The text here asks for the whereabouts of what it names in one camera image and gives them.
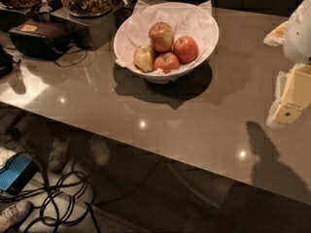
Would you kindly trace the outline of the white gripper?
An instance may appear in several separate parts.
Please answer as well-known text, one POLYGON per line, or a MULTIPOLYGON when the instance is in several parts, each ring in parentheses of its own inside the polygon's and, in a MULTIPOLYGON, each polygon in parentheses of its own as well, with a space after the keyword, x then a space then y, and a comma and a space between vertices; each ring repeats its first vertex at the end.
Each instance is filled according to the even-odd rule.
POLYGON ((275 100, 268 113, 269 127, 294 123, 311 104, 311 0, 303 0, 289 17, 263 42, 271 47, 283 44, 284 55, 295 63, 288 72, 280 71, 275 86, 275 100))

